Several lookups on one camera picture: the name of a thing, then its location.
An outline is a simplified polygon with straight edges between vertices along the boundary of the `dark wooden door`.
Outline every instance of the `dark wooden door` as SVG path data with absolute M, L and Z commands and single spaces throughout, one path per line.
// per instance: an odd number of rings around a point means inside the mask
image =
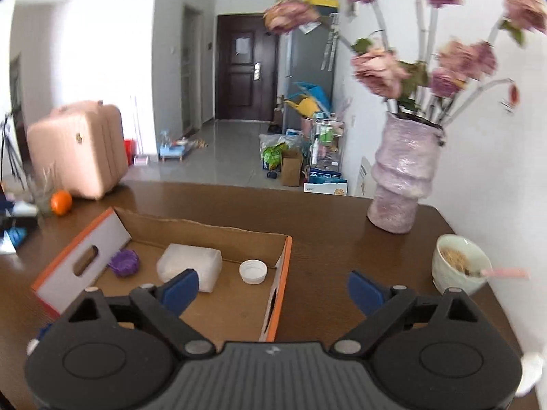
M 271 121 L 279 37 L 262 15 L 219 16 L 217 32 L 217 119 Z

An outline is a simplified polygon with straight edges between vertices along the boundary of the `pink suitcase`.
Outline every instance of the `pink suitcase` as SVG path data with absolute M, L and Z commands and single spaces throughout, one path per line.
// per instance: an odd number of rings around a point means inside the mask
M 53 168 L 55 187 L 100 199 L 128 170 L 121 113 L 101 101 L 55 108 L 27 132 L 36 174 Z

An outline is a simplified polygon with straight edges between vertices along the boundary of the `blue gripper pad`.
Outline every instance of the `blue gripper pad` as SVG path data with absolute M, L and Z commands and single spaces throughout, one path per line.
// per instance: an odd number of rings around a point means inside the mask
M 373 314 L 389 299 L 389 290 L 370 281 L 357 271 L 349 274 L 347 289 L 349 297 L 365 316 Z
M 165 285 L 158 287 L 156 298 L 171 313 L 179 317 L 196 298 L 199 288 L 198 273 L 188 268 Z

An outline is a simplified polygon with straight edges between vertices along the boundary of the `pink ceramic vase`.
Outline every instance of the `pink ceramic vase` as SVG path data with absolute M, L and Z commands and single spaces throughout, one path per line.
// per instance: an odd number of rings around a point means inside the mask
M 379 228 L 408 233 L 418 200 L 431 194 L 444 132 L 388 113 L 372 176 L 376 194 L 367 217 Z

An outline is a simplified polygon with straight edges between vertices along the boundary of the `brown table surface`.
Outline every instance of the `brown table surface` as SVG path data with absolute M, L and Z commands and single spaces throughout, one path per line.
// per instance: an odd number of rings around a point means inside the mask
M 421 206 L 409 234 L 389 234 L 366 219 L 369 202 L 335 195 L 161 182 L 128 182 L 101 201 L 76 201 L 69 215 L 47 218 L 18 256 L 0 257 L 0 390 L 17 409 L 35 408 L 23 375 L 25 347 L 46 317 L 29 287 L 108 206 L 292 236 L 277 339 L 319 340 L 330 345 L 363 320 L 346 291 L 351 270 L 385 285 L 405 284 L 419 293 L 437 294 L 431 279 L 431 256 L 438 236 L 452 232 L 450 226 L 436 209 Z M 520 351 L 490 287 L 473 298 Z M 512 410 L 538 408 L 535 393 L 516 399 L 511 406 Z

